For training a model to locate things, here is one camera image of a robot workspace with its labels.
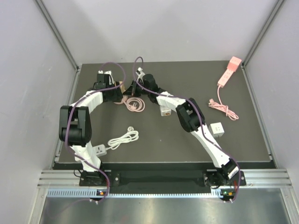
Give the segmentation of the green wooden hexagon socket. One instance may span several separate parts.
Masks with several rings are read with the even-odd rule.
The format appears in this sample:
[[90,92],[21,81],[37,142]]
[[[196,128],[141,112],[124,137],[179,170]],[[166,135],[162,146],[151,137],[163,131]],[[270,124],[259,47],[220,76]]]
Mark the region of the green wooden hexagon socket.
[[123,85],[123,81],[115,81],[114,82],[115,86],[119,87],[116,89],[116,100],[114,100],[113,102],[117,105],[122,104],[122,100],[124,97],[124,91],[125,91],[125,87]]

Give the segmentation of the white power strip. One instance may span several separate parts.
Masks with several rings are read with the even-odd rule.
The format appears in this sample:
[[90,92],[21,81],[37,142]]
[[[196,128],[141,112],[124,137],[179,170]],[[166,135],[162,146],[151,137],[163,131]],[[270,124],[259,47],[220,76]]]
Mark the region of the white power strip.
[[90,160],[91,158],[97,156],[104,156],[107,154],[108,148],[105,147],[105,145],[97,145],[97,146],[92,146],[92,144],[89,142],[86,144],[85,147],[83,146],[72,146],[71,147],[76,156],[79,156],[79,158],[76,158],[76,160],[81,160],[81,161],[87,161]]

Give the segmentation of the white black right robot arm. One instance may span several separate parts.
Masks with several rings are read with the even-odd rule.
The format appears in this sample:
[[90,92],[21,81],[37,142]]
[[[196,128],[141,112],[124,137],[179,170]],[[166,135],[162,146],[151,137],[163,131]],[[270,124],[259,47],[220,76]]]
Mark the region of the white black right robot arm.
[[146,74],[142,68],[133,72],[131,86],[125,91],[134,97],[147,95],[152,103],[166,107],[177,113],[182,128],[193,135],[206,150],[218,171],[218,179],[222,184],[230,184],[235,177],[236,186],[241,183],[241,171],[238,163],[223,151],[209,132],[205,117],[193,98],[179,98],[158,87],[152,74]]

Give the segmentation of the white tiger cube plug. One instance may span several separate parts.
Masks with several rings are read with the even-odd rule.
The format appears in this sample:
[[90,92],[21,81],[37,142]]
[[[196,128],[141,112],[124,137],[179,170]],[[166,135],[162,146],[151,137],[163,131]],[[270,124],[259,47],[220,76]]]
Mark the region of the white tiger cube plug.
[[171,115],[171,109],[166,106],[160,106],[160,114],[162,117]]

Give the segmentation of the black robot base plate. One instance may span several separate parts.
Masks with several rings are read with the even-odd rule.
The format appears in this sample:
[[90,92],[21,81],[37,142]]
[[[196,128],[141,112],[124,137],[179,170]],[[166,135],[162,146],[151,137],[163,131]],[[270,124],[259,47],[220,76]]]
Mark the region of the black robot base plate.
[[105,187],[109,180],[111,194],[187,194],[246,185],[244,174],[225,180],[211,162],[104,163],[101,170],[80,171],[80,186]]

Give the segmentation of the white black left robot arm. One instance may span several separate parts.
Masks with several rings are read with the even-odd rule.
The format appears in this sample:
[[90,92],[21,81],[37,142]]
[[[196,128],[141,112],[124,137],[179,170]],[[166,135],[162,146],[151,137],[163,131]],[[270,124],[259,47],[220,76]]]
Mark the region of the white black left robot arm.
[[85,95],[71,105],[60,108],[59,138],[66,148],[81,162],[81,186],[106,184],[106,174],[101,171],[97,148],[91,144],[92,125],[90,113],[104,102],[121,102],[121,83],[115,82],[111,71],[98,71],[97,81]]

